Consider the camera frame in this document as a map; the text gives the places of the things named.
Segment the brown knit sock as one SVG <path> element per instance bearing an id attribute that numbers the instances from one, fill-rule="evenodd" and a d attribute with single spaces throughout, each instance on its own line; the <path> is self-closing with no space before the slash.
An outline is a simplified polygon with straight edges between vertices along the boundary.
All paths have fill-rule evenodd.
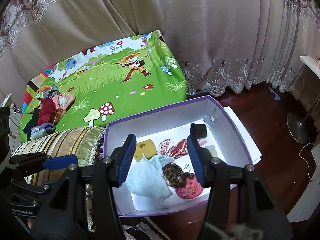
<path id="1" fill-rule="evenodd" d="M 191 123 L 190 134 L 196 139 L 204 139 L 207 137 L 207 126 L 205 124 Z"/>

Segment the red fuzzy sock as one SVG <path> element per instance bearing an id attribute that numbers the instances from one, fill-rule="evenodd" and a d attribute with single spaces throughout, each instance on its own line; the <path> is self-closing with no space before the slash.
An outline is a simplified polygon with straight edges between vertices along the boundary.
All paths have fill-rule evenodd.
<path id="1" fill-rule="evenodd" d="M 52 99 L 43 99 L 42 107 L 39 111 L 38 125 L 44 123 L 55 124 L 59 121 L 59 114 L 57 112 L 56 104 Z"/>

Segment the pink rabbit towel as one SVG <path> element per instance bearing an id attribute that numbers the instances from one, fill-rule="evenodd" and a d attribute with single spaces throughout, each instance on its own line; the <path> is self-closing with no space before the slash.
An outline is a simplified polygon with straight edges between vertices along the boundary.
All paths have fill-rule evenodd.
<path id="1" fill-rule="evenodd" d="M 67 111 L 68 107 L 75 100 L 75 96 L 73 94 L 58 94 L 52 98 L 55 103 L 56 110 L 61 109 L 63 111 Z"/>

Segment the leopard print scrunchie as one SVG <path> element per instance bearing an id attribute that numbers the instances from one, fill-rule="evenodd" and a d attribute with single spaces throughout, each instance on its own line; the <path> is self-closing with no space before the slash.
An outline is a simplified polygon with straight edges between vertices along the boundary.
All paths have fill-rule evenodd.
<path id="1" fill-rule="evenodd" d="M 184 187 L 187 184 L 187 179 L 195 177 L 195 174 L 184 172 L 178 165 L 172 163 L 163 166 L 162 171 L 169 186 L 174 188 Z"/>

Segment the yellow sponge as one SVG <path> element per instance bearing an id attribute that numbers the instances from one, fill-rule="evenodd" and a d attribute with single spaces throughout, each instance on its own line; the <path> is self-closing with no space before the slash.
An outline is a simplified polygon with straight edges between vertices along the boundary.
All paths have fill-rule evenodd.
<path id="1" fill-rule="evenodd" d="M 140 161 L 143 155 L 147 159 L 151 159 L 154 155 L 157 155 L 157 150 L 152 140 L 149 139 L 149 140 L 137 143 L 134 159 L 136 161 Z"/>

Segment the red satin cloth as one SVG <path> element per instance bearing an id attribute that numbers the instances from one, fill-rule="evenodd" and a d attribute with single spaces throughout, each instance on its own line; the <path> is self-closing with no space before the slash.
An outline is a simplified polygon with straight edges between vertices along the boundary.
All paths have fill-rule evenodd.
<path id="1" fill-rule="evenodd" d="M 170 157 L 174 159 L 178 159 L 182 156 L 188 155 L 188 147 L 187 147 L 187 140 L 183 139 L 178 144 L 174 146 L 174 148 L 171 150 Z"/>

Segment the black white checkered cloth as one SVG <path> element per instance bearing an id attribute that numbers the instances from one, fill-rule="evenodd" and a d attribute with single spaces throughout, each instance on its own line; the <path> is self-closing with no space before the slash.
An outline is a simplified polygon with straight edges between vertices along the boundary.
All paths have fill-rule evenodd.
<path id="1" fill-rule="evenodd" d="M 56 95 L 58 95 L 59 89 L 56 85 L 52 85 L 49 89 L 43 91 L 43 98 L 44 99 L 52 99 Z"/>

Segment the pink red round cloth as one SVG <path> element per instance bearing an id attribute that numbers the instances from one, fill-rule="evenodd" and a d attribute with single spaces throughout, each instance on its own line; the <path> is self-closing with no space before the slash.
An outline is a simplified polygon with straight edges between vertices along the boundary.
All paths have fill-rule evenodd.
<path id="1" fill-rule="evenodd" d="M 182 199 L 194 199 L 198 197 L 202 191 L 203 187 L 195 176 L 193 178 L 187 178 L 185 186 L 175 189 L 176 194 Z"/>

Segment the dark green knit sock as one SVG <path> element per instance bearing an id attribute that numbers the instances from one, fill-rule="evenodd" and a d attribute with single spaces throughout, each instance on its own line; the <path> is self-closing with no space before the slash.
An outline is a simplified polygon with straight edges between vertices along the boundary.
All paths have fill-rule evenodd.
<path id="1" fill-rule="evenodd" d="M 34 108 L 31 120 L 22 129 L 23 133 L 27 136 L 27 141 L 30 141 L 31 129 L 37 126 L 37 122 L 39 119 L 39 112 L 40 112 L 39 108 Z"/>

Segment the light blue towel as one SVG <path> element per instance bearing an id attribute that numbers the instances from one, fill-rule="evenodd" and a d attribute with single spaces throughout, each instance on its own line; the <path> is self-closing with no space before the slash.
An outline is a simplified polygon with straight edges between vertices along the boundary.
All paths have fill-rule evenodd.
<path id="1" fill-rule="evenodd" d="M 148 159 L 142 154 L 142 159 L 130 167 L 125 180 L 128 190 L 137 196 L 148 197 L 156 204 L 166 209 L 164 201 L 172 196 L 164 179 L 162 168 L 173 161 L 172 157 L 156 154 Z"/>

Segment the striped velvet cushion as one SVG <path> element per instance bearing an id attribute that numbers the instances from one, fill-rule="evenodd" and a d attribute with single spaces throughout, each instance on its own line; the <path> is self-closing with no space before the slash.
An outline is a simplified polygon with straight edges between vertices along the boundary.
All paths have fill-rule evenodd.
<path id="1" fill-rule="evenodd" d="M 39 139 L 31 140 L 20 145 L 13 156 L 44 152 L 56 158 L 74 155 L 80 167 L 93 165 L 102 151 L 105 129 L 99 126 L 86 126 L 56 132 Z"/>

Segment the purple white storage box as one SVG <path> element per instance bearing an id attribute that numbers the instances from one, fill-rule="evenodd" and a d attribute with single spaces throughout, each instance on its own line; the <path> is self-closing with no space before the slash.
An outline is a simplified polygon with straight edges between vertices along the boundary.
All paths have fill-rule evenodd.
<path id="1" fill-rule="evenodd" d="M 231 107 L 222 107 L 211 96 L 174 103 L 109 123 L 103 154 L 110 156 L 129 134 L 134 134 L 137 142 L 151 140 L 159 155 L 168 155 L 183 172 L 192 173 L 187 150 L 191 124 L 206 126 L 207 136 L 199 139 L 199 145 L 228 165 L 244 167 L 261 160 L 259 148 Z M 200 206 L 208 201 L 210 192 L 204 189 L 197 197 L 183 199 L 173 187 L 170 190 L 172 195 L 166 200 L 136 195 L 126 185 L 115 188 L 113 193 L 119 215 L 133 218 L 166 215 Z"/>

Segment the beige pink curtain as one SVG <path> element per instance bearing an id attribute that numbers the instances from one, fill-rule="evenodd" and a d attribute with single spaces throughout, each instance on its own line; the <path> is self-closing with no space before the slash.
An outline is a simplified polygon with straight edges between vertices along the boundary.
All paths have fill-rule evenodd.
<path id="1" fill-rule="evenodd" d="M 189 90 L 215 96 L 265 81 L 305 107 L 319 81 L 299 61 L 319 52 L 315 0 L 1 0 L 1 97 L 91 46 L 160 30 Z"/>

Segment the purple white knit sock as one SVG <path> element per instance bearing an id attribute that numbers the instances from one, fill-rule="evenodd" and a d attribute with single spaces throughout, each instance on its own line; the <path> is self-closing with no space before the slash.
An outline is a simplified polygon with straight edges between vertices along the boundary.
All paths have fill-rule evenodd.
<path id="1" fill-rule="evenodd" d="M 31 129 L 30 139 L 35 140 L 41 137 L 45 137 L 47 135 L 54 133 L 55 130 L 56 130 L 56 127 L 54 124 L 45 122 L 42 125 L 33 127 Z"/>

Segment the red white patterned scarf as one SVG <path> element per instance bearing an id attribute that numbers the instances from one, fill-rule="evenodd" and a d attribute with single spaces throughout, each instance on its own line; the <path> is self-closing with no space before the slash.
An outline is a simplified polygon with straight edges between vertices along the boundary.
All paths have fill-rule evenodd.
<path id="1" fill-rule="evenodd" d="M 162 155 L 170 155 L 175 144 L 171 139 L 165 139 L 159 144 L 159 153 Z"/>

